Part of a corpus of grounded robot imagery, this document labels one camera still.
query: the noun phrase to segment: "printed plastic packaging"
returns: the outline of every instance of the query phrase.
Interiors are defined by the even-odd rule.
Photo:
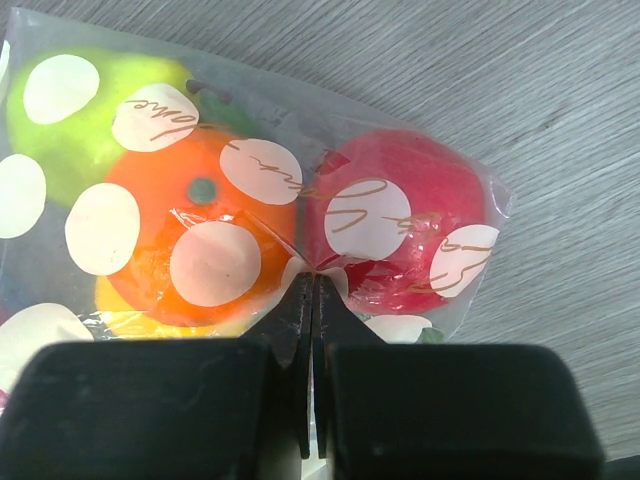
[[[388,341],[461,324],[512,195],[335,93],[14,9],[0,60],[0,390],[64,340],[234,336],[298,272]]]

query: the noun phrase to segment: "red ball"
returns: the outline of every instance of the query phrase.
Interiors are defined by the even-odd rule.
[[[375,130],[329,153],[303,192],[304,249],[322,271],[345,269],[348,306],[370,315],[424,313],[434,254],[454,230],[485,223],[485,194],[469,162],[408,130]]]

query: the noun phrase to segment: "gray textured surface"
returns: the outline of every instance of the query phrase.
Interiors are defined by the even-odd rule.
[[[555,349],[608,453],[640,453],[640,2],[17,3],[318,84],[493,166],[519,200],[456,341]]]

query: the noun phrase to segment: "orange fruit toy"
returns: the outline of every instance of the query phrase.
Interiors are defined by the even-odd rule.
[[[295,202],[264,203],[237,188],[250,175],[242,171],[237,180],[234,170],[232,183],[223,172],[223,152],[239,150],[230,142],[241,141],[195,130],[164,149],[126,153],[107,176],[140,210],[132,258],[109,281],[127,305],[162,324],[246,319],[280,291],[294,244]]]

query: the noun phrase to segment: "dark spot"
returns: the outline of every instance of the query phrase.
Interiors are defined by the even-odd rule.
[[[187,192],[189,200],[196,205],[209,205],[215,200],[216,194],[216,185],[205,177],[198,177],[191,182]]]

